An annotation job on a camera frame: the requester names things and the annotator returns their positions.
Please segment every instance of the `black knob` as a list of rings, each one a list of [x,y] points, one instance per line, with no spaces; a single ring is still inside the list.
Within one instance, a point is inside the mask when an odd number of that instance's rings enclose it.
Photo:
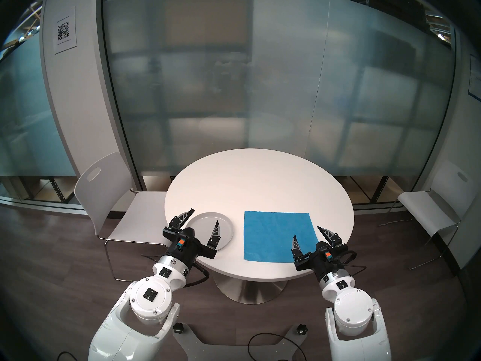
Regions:
[[[306,335],[307,334],[307,326],[306,325],[302,325],[300,324],[299,326],[297,326],[297,333],[299,335]]]
[[[177,322],[174,326],[172,326],[172,330],[174,330],[174,333],[176,334],[182,334],[184,332],[184,325]]]

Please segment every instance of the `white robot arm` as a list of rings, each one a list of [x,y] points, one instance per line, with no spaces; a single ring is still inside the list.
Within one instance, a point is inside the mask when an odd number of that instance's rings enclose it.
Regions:
[[[213,259],[220,240],[218,223],[204,246],[195,238],[192,228],[181,229],[194,212],[186,212],[180,218],[174,217],[163,235],[172,244],[159,261],[154,264],[154,275],[132,283],[113,306],[95,334],[88,353],[88,361],[150,361],[170,332],[179,316],[180,305],[172,305],[172,292],[179,288],[199,284],[209,278],[209,273],[195,262],[197,256]],[[197,282],[186,284],[186,277],[192,267],[205,275]],[[138,333],[125,323],[129,308],[137,318],[147,325],[162,324],[154,336]]]
[[[193,212],[191,209],[180,218],[175,217],[163,230],[164,237],[172,241],[171,246],[154,264],[154,275],[132,283],[114,305],[90,344],[88,361],[151,361],[171,328],[176,331],[174,322],[180,305],[172,305],[172,292],[207,280],[209,273],[198,266],[195,259],[197,256],[213,259],[220,240],[218,224],[207,246],[194,237],[192,228],[180,229]],[[323,298],[334,304],[334,308],[326,309],[332,360],[391,361],[391,348],[378,302],[356,289],[354,278],[344,269],[354,260],[356,252],[348,250],[337,234],[318,228],[330,244],[318,242],[315,252],[303,255],[294,236],[292,254],[296,269],[312,269]],[[350,256],[340,262],[345,255]],[[193,266],[205,277],[186,284]],[[125,317],[129,308],[142,323],[163,323],[161,330],[154,336],[147,336],[128,327]],[[346,336],[360,335],[369,321],[373,321],[373,334],[353,340],[339,339],[338,332]]]
[[[379,303],[365,291],[355,288],[355,279],[343,269],[355,259],[356,252],[349,250],[337,234],[319,226],[318,229],[329,244],[318,242],[315,252],[303,255],[294,236],[292,255],[298,271],[314,271],[323,298],[334,304],[334,308],[326,308],[332,361],[391,361],[391,347]],[[345,255],[350,256],[341,263],[340,258]],[[366,330],[369,321],[373,322],[373,334],[353,340],[339,339],[338,331],[346,336],[357,336]]]

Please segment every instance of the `qr code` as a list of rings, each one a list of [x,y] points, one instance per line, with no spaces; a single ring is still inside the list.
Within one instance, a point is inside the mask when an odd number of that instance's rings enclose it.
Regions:
[[[64,24],[58,26],[58,35],[59,41],[69,37],[68,22],[65,22]]]

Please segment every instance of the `white plate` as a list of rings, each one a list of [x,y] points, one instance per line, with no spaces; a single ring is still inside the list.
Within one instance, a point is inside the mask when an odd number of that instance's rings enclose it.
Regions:
[[[230,242],[234,235],[234,226],[227,216],[217,212],[205,212],[191,218],[186,228],[195,230],[195,237],[202,243],[206,244],[212,235],[212,231],[219,221],[220,241],[216,250],[223,249]]]

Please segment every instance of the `chair handle hole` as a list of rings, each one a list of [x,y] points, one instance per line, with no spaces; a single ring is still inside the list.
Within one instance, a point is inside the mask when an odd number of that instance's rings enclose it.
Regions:
[[[94,178],[96,178],[99,175],[100,171],[101,171],[100,167],[97,167],[93,171],[91,171],[87,176],[87,181],[90,182]]]
[[[461,172],[458,172],[458,177],[459,177],[460,179],[462,179],[464,182],[467,182],[466,176],[465,176],[464,174],[462,174]]]

